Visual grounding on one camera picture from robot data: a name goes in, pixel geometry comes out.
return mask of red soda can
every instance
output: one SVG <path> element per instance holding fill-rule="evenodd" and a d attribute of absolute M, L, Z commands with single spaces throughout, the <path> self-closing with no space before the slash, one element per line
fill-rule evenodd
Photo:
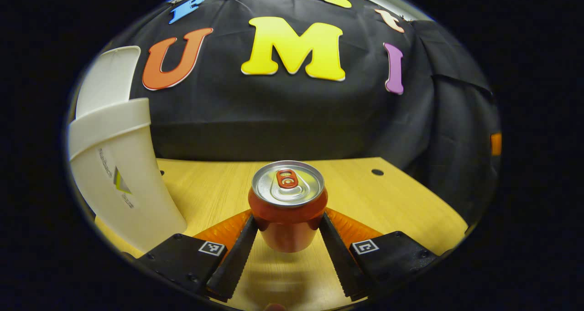
<path fill-rule="evenodd" d="M 312 243 L 328 195 L 323 175 L 316 168 L 283 160 L 256 172 L 248 201 L 266 244 L 293 253 Z"/>

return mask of red pull tab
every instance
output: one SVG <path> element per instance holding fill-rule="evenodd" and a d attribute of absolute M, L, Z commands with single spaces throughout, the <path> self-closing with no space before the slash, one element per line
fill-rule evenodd
<path fill-rule="evenodd" d="M 280 170 L 276 172 L 276 180 L 278 180 L 278 186 L 280 188 L 295 188 L 298 186 L 298 178 L 296 178 L 296 173 L 292 170 Z"/>

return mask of letter m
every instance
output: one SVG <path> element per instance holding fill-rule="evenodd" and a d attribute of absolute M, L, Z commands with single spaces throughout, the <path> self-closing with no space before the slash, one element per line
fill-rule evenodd
<path fill-rule="evenodd" d="M 298 36 L 280 17 L 257 17 L 250 20 L 250 24 L 256 27 L 256 33 L 250 60 L 241 65 L 243 74 L 275 74 L 278 64 L 271 59 L 272 47 L 275 47 L 290 74 L 298 72 L 312 51 L 313 59 L 306 66 L 306 73 L 311 78 L 344 80 L 339 60 L 339 36 L 343 34 L 340 28 L 317 22 Z"/>

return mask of wooden table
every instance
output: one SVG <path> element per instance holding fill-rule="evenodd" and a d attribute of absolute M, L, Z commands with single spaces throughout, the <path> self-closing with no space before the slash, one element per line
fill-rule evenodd
<path fill-rule="evenodd" d="M 193 236 L 249 209 L 252 176 L 269 162 L 205 162 L 158 159 L 171 197 L 186 219 L 185 235 Z M 438 196 L 379 157 L 307 161 L 325 178 L 328 207 L 383 234 L 401 230 L 441 255 L 456 246 L 467 229 L 465 221 Z M 371 172 L 378 169 L 382 176 Z M 96 225 L 121 251 L 142 252 L 119 238 L 99 218 Z M 263 310 L 280 303 L 289 311 L 326 310 L 352 303 L 344 296 L 323 238 L 298 253 L 270 249 L 260 232 L 235 294 L 228 303 L 243 310 Z"/>

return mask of can lid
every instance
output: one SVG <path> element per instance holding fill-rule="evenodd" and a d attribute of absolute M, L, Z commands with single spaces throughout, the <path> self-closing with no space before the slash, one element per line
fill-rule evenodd
<path fill-rule="evenodd" d="M 301 161 L 282 160 L 257 170 L 252 189 L 256 196 L 273 205 L 300 207 L 319 197 L 324 183 L 323 175 L 313 166 Z"/>

